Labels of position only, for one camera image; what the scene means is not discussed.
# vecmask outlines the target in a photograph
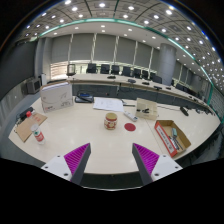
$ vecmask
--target box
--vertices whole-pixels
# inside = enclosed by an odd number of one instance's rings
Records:
[[[157,120],[154,128],[162,139],[171,157],[185,151],[191,145],[183,131],[172,120]],[[177,150],[169,138],[169,136],[172,137],[172,128],[176,128],[177,130],[176,139],[182,149],[179,147],[179,150]]]
[[[149,113],[143,113],[142,110],[149,109]],[[141,98],[137,98],[137,110],[135,113],[136,117],[142,117],[149,120],[156,120],[158,116],[157,112],[157,103],[149,100],[144,100]]]
[[[40,89],[40,97],[45,113],[74,105],[72,85],[69,81],[42,86]]]

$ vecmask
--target cup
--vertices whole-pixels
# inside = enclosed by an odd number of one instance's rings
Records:
[[[107,113],[104,119],[104,127],[108,130],[114,130],[117,125],[117,115],[115,113]]]

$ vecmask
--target paper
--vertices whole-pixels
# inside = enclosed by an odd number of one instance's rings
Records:
[[[121,100],[112,100],[108,98],[95,98],[93,108],[99,110],[124,112],[123,103]]]
[[[68,84],[69,84],[68,82],[63,82],[63,83],[59,83],[59,84],[55,84],[55,85],[46,86],[42,89],[42,91],[47,90],[47,89],[53,89],[53,88],[64,86],[64,85],[68,85]]]

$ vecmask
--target black chair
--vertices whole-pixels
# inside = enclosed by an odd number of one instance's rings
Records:
[[[107,64],[102,64],[100,68],[100,73],[101,74],[109,74],[110,71],[110,65]]]
[[[149,77],[149,80],[153,80],[153,78],[156,76],[156,74],[155,73],[153,73],[153,72],[150,72],[150,77]]]
[[[67,73],[66,73],[66,75],[67,76],[73,76],[75,74],[76,74],[75,73],[75,64],[68,64],[67,65]]]
[[[179,90],[181,90],[181,91],[184,91],[183,86],[182,86],[181,84],[179,84],[179,83],[176,84],[176,87],[175,87],[175,88],[176,88],[176,89],[179,89]]]
[[[86,69],[86,73],[97,73],[98,69],[96,68],[96,64],[89,63],[88,68]]]
[[[134,77],[135,77],[136,79],[141,79],[140,76],[141,76],[141,70],[135,68],[135,69],[134,69]]]
[[[162,84],[162,78],[159,77],[159,76],[157,76],[157,75],[155,75],[155,76],[153,77],[152,81],[153,81],[153,82],[156,82],[156,83],[160,83],[160,84]]]
[[[123,67],[123,71],[122,71],[122,75],[130,77],[130,75],[131,75],[131,68],[124,66]]]
[[[119,66],[118,65],[112,65],[112,67],[111,67],[111,74],[119,75],[119,72],[120,72]]]
[[[142,70],[142,78],[147,80],[149,78],[149,72]]]

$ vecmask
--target red circle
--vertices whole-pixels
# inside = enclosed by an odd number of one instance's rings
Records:
[[[127,131],[134,131],[136,129],[135,125],[131,123],[125,124],[124,127]]]

